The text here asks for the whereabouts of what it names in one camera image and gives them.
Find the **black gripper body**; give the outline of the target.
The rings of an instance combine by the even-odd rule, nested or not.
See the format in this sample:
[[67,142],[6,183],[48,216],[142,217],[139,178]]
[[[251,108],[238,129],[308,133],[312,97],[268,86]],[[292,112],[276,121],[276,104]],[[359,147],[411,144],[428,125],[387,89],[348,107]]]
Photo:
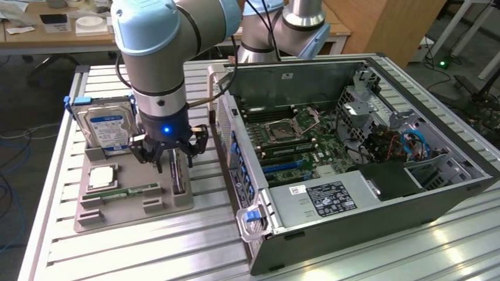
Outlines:
[[194,135],[188,107],[183,107],[170,116],[152,116],[143,111],[139,111],[139,116],[150,138],[164,143],[167,147],[178,147],[178,142],[187,142]]

